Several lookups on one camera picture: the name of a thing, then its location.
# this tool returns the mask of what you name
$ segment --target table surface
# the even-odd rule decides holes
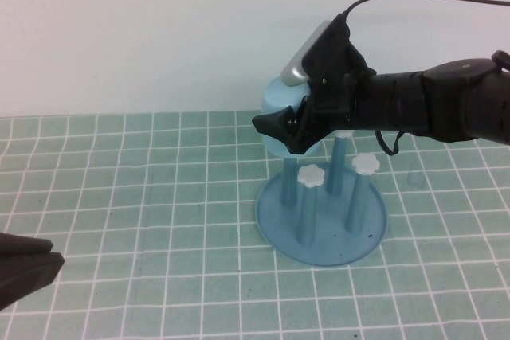
[[[357,131],[348,158],[381,162],[390,227],[365,260],[311,269],[254,222],[282,167],[256,114],[0,119],[0,229],[66,259],[53,285],[0,312],[0,338],[508,338],[507,147],[406,135],[390,158]]]

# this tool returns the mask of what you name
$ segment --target light blue cup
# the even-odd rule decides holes
[[[289,105],[297,111],[301,104],[301,100],[305,96],[310,95],[310,87],[308,84],[297,85],[296,87],[288,87],[285,85],[280,77],[272,80],[264,91],[264,99],[262,100],[262,114],[268,115],[276,113],[282,109],[287,108]],[[310,155],[320,145],[320,141],[310,147],[305,154],[291,154],[288,152],[287,147],[272,137],[262,135],[262,142],[267,148],[268,152],[281,158],[299,158]]]

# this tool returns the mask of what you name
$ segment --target blue stand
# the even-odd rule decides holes
[[[308,188],[297,182],[297,160],[286,158],[283,172],[258,194],[256,219],[262,235],[300,263],[353,263],[374,251],[386,234],[388,216],[380,192],[369,176],[344,166],[346,141],[335,139],[331,162],[315,162],[325,170],[323,185]]]

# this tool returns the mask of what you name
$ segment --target blue circular base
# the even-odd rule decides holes
[[[329,162],[317,162],[316,165],[328,172]],[[303,264],[338,267],[361,260],[383,241],[388,213],[381,193],[372,183],[361,233],[352,235],[344,228],[355,182],[352,169],[343,171],[341,195],[331,196],[326,192],[325,183],[317,190],[316,240],[309,247],[301,245],[296,238],[302,187],[298,184],[297,203],[286,207],[280,200],[281,180],[282,174],[277,174],[265,183],[255,207],[262,235],[278,252]]]

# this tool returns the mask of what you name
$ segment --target white knob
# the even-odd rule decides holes
[[[324,175],[324,169],[311,164],[300,168],[297,181],[306,187],[321,186],[324,183]]]
[[[358,174],[372,175],[381,166],[372,153],[359,153],[352,160],[352,167]]]
[[[335,131],[335,137],[339,139],[346,139],[352,137],[355,131]]]

